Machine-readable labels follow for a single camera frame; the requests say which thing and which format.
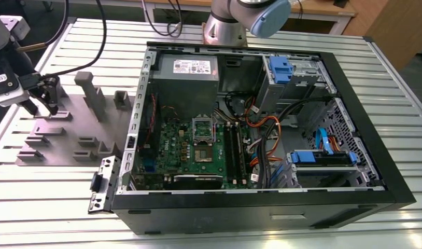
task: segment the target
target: green circuit board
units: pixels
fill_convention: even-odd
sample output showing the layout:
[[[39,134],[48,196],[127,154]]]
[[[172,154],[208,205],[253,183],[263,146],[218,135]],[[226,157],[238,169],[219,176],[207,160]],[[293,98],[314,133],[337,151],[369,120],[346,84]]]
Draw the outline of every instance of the green circuit board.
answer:
[[[206,127],[198,127],[200,134],[206,135]],[[223,177],[223,189],[250,188],[249,182],[237,184],[227,177],[225,151],[225,126],[215,126],[215,142],[194,143],[192,123],[167,122],[162,126],[159,156],[155,161],[155,171],[139,174],[140,183],[148,190],[162,190],[164,175],[176,174],[212,174]]]
[[[159,149],[158,173],[212,173],[226,176],[222,127],[217,127],[217,141],[212,146],[195,146],[191,123],[170,122],[162,128]]]

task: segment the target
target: gray part holder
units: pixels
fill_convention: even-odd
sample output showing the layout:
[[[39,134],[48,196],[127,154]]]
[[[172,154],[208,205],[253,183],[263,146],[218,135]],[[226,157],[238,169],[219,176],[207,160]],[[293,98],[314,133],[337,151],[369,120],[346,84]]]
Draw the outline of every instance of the gray part holder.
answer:
[[[92,112],[98,118],[98,121],[104,120],[104,107],[106,107],[106,98],[103,96],[100,88],[95,88],[92,85],[94,75],[91,72],[78,72],[74,82],[78,86],[82,87],[86,93],[86,102]]]
[[[103,157],[118,155],[124,149],[127,131],[131,119],[131,110],[118,110],[114,96],[104,97],[104,119],[98,121],[95,114],[86,105],[83,95],[70,95],[62,98],[62,111],[71,113],[72,118],[38,119],[31,136],[40,132],[50,141],[48,146],[23,146],[22,152],[38,150],[43,157],[34,157],[30,154],[19,154],[16,164],[19,166],[99,166]],[[95,146],[80,145],[80,137],[95,137]],[[78,157],[75,152],[90,151],[95,155],[88,156],[90,160]]]

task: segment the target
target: wooden table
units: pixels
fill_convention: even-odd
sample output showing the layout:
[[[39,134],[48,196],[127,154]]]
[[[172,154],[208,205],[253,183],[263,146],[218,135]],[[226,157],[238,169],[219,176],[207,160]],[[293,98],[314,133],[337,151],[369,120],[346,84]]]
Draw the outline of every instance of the wooden table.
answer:
[[[63,2],[64,0],[52,0],[52,2]],[[341,35],[350,19],[357,15],[357,11],[350,3],[345,8],[333,5],[334,1],[327,0],[302,0],[303,16],[306,20],[319,20],[334,22],[330,30],[331,35]],[[95,4],[92,0],[71,0],[72,3]],[[155,21],[155,9],[172,9],[168,0],[146,0],[150,20]],[[211,12],[212,0],[179,0],[183,10]],[[142,7],[142,0],[102,0],[103,5]],[[299,17],[299,4],[293,6],[293,13],[290,18]]]

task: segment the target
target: orange wire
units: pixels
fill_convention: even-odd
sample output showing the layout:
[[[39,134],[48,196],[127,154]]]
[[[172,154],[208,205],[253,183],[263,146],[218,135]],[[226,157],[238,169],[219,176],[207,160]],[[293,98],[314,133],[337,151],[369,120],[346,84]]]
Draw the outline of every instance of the orange wire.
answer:
[[[247,114],[249,114],[249,111],[251,110],[251,108],[253,108],[253,106],[254,106],[254,102],[255,102],[255,98],[253,99],[253,102],[251,102],[251,105],[250,105],[249,109],[246,109],[246,111],[245,111],[245,121],[246,121],[247,125],[251,126],[251,127],[261,127],[269,120],[274,120],[274,121],[275,121],[275,124],[277,124],[277,126],[278,126],[279,137],[278,137],[278,139],[275,140],[275,144],[274,144],[274,146],[273,146],[273,149],[267,152],[267,156],[270,156],[270,155],[274,153],[274,151],[277,150],[277,148],[278,148],[279,140],[281,140],[281,137],[282,137],[281,121],[279,121],[279,119],[278,119],[275,116],[267,116],[267,117],[265,117],[258,123],[251,123],[250,120],[249,120],[249,118],[247,118]],[[278,161],[278,160],[282,161],[282,159],[279,159],[279,158],[278,158],[278,160],[274,159],[274,158],[269,158],[269,159],[271,159],[273,161]],[[258,162],[259,162],[259,159],[255,158],[255,159],[250,162],[250,165],[253,165],[253,164],[255,165]]]

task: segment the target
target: aluminum extrusion table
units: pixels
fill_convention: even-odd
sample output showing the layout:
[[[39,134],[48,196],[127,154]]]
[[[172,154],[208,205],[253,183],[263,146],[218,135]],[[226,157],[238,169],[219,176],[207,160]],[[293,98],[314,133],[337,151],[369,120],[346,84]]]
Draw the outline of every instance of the aluminum extrusion table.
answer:
[[[106,95],[116,90],[135,94],[147,41],[202,42],[199,26],[187,25],[178,40],[160,37],[146,23],[108,21],[108,29],[106,51],[90,68],[94,83]],[[78,19],[48,48],[36,69],[51,73],[86,64],[98,53],[100,41],[100,21]],[[382,52],[353,36],[279,32],[270,39],[249,35],[247,41],[251,47],[334,53],[417,203],[339,229],[138,236],[114,214],[87,214],[88,188],[98,167],[15,165],[35,120],[14,106],[0,125],[0,246],[422,248],[422,105]],[[63,76],[62,82],[68,94],[82,94],[74,76]]]

